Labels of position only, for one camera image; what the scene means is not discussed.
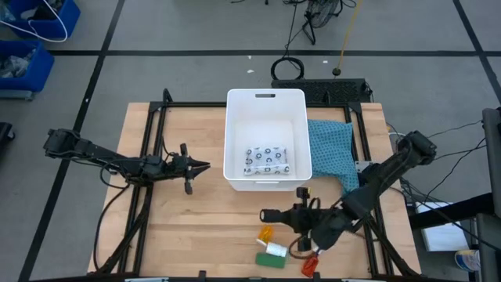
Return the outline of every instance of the concrete floor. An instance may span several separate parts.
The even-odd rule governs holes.
[[[72,38],[46,44],[56,63],[45,89],[31,102],[0,101],[0,121],[16,127],[17,138],[0,161],[0,277],[17,280],[41,212],[52,188],[59,162],[44,157],[41,146],[50,128],[72,128],[99,50],[117,7],[123,9],[110,50],[172,51],[161,56],[107,56],[94,89],[81,134],[102,146],[117,147],[126,106],[130,102],[159,100],[169,88],[176,101],[224,101],[233,88],[267,88],[269,68],[278,55],[252,56],[255,50],[283,50],[294,8],[280,0],[75,0],[81,18]],[[484,51],[501,51],[499,0],[461,0]],[[306,5],[298,7],[295,28],[302,24]],[[300,34],[292,50],[339,50],[350,21],[346,9],[317,30],[318,43]],[[0,28],[0,39],[15,36]],[[481,119],[485,107],[499,106],[453,0],[365,1],[348,50],[408,51],[386,56],[346,56],[342,78],[365,78],[383,104],[387,121],[400,132],[418,129],[427,135]],[[190,56],[189,50],[247,50],[238,56]],[[423,56],[422,51],[431,51]],[[439,56],[433,51],[471,51]],[[306,78],[331,78],[335,56],[299,56]],[[501,58],[489,57],[501,75]],[[292,78],[295,70],[281,66],[279,76]],[[433,138],[438,154],[474,147],[483,136],[472,126]],[[418,168],[407,178],[427,192],[450,170],[459,156]],[[490,191],[484,150],[465,158],[433,195],[460,201]],[[106,187],[94,168],[71,164],[31,279],[85,274],[97,219]],[[419,233],[416,244],[422,246]],[[467,278],[453,267],[448,254],[420,249],[423,272],[432,277]]]

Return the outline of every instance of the white box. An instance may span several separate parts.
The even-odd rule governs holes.
[[[246,150],[284,146],[290,174],[244,175]],[[226,104],[223,174],[238,191],[292,191],[312,177],[305,94],[299,89],[232,89]]]

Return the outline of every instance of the wooden tabletop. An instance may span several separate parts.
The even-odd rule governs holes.
[[[118,153],[139,156],[148,106],[148,103],[128,105]],[[392,151],[382,107],[379,103],[363,104],[362,114],[372,158],[384,161]],[[335,108],[308,108],[308,118],[344,121],[344,112]],[[362,159],[356,116],[353,114],[351,118],[357,151]],[[152,136],[156,134],[157,119],[153,122]],[[191,196],[184,192],[183,179],[155,183],[141,276],[197,277],[199,270],[206,270],[209,277],[304,277],[301,274],[303,261],[294,258],[288,258],[285,269],[254,263],[256,253],[264,251],[255,242],[263,227],[259,211],[262,208],[286,210],[298,199],[295,192],[237,192],[228,184],[222,173],[225,108],[169,108],[164,136],[169,151],[179,152],[179,144],[186,143],[190,155],[197,160],[210,161],[211,168],[193,181]],[[113,176],[111,183],[124,185],[124,180]],[[312,179],[305,186],[312,188],[312,196],[320,197],[325,207],[341,195],[341,185],[332,177]],[[118,192],[109,188],[105,204]],[[132,189],[129,189],[111,205],[104,217],[98,247],[100,265],[124,236],[131,195]],[[420,272],[402,195],[387,190],[380,202],[390,242],[409,266]],[[288,226],[276,224],[274,228],[272,241],[277,244],[288,245],[297,237]],[[128,270],[132,270],[135,244],[134,240]],[[379,271],[384,273],[380,246],[375,245]],[[369,278],[368,268],[365,241],[343,233],[330,250],[322,253],[317,271],[323,278]],[[94,270],[92,263],[89,270]]]

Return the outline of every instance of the green block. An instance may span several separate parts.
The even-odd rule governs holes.
[[[286,260],[287,258],[266,254],[264,252],[258,252],[256,254],[256,264],[260,266],[269,266],[282,269],[285,267]]]

